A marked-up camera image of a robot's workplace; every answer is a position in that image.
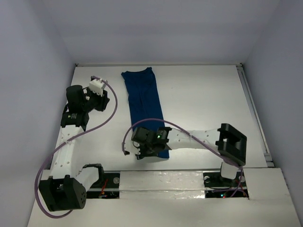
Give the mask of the blue printed t-shirt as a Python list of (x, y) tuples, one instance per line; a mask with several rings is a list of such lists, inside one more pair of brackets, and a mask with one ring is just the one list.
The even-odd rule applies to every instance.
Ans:
[(165, 127), (163, 114), (157, 90), (155, 74), (151, 67), (143, 71), (121, 73), (126, 90), (131, 116), (133, 132), (137, 127), (144, 127), (157, 131), (159, 127)]

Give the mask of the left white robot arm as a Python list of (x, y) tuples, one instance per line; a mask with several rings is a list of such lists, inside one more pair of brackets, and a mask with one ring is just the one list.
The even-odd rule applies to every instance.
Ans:
[(70, 86), (66, 89), (67, 104), (61, 118), (56, 158), (49, 177), (41, 180), (38, 189), (49, 211), (79, 210), (84, 208), (87, 192), (92, 187), (107, 183), (101, 164), (77, 166), (76, 154), (80, 150), (79, 134), (85, 133), (89, 113), (104, 111), (109, 98), (105, 84)]

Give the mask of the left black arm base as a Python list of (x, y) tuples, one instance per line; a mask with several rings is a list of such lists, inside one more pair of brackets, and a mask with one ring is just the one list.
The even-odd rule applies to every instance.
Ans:
[(94, 183), (87, 192), (88, 199), (119, 199), (120, 172), (105, 172), (100, 183)]

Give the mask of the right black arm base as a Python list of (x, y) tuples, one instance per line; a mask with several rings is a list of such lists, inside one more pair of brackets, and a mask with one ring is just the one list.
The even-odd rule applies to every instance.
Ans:
[(223, 178), (220, 172), (203, 172), (206, 198), (248, 198), (244, 173), (237, 172), (236, 178)]

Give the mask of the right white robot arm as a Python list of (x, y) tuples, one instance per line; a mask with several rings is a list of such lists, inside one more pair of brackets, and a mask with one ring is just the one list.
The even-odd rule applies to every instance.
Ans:
[(152, 131), (138, 127), (125, 145), (125, 150), (139, 159), (155, 157), (165, 150), (207, 149), (223, 160), (218, 180), (230, 185), (238, 170), (246, 165), (247, 137), (230, 124), (204, 131), (183, 131), (178, 128), (160, 127)]

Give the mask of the white foam strip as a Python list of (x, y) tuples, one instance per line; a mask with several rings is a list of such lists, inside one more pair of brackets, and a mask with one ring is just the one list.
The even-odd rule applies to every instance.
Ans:
[(204, 199), (202, 171), (123, 171), (120, 199)]

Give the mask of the aluminium rail at right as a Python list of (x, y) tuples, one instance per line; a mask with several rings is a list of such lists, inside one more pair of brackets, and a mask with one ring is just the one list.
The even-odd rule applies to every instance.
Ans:
[(241, 85), (242, 85), (242, 88), (243, 88), (243, 91), (244, 91), (244, 94), (245, 94), (245, 97), (246, 97), (246, 100), (247, 100), (247, 103), (249, 106), (250, 114), (252, 116), (255, 126), (257, 127), (258, 136), (261, 140), (261, 147), (262, 147), (261, 150), (263, 151), (264, 158), (267, 163), (267, 167), (275, 168), (275, 163), (272, 159), (272, 156), (269, 151), (269, 147), (267, 145), (266, 137), (265, 137), (264, 131), (262, 129), (262, 125), (261, 125), (261, 122), (260, 122), (260, 119), (259, 119), (259, 116), (258, 116), (258, 113), (256, 110), (256, 106), (254, 104), (253, 97), (252, 97), (252, 94), (251, 94), (251, 91), (250, 91), (250, 88), (248, 85), (248, 81), (247, 81), (247, 78), (246, 78), (246, 75), (244, 72), (244, 67), (240, 63), (240, 64), (236, 65), (236, 69), (237, 69), (239, 79), (241, 81)]

